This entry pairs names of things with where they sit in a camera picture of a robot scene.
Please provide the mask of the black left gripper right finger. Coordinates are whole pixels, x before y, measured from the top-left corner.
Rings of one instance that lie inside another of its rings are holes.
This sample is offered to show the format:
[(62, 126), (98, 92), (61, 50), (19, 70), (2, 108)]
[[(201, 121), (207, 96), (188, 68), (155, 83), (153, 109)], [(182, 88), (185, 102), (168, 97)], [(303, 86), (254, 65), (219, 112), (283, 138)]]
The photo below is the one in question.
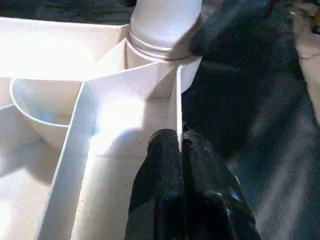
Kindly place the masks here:
[(201, 134), (183, 133), (186, 230), (190, 240), (259, 240), (237, 177)]

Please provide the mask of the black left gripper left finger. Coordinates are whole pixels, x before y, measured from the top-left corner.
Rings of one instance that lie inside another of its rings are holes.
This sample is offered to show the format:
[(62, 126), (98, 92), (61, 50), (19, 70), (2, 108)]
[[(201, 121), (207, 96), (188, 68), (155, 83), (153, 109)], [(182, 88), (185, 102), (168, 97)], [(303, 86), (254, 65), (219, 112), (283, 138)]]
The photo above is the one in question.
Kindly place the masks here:
[(177, 133), (156, 131), (133, 182), (126, 240), (184, 240), (185, 189)]

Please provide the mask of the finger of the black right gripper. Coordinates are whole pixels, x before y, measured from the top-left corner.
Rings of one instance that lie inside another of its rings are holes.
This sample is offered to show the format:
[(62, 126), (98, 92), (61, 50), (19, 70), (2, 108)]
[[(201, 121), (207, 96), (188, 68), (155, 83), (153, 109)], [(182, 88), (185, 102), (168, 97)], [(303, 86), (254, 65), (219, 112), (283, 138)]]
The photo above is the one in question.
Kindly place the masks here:
[(277, 0), (224, 0), (192, 39), (195, 56), (230, 56), (242, 40), (278, 5)]

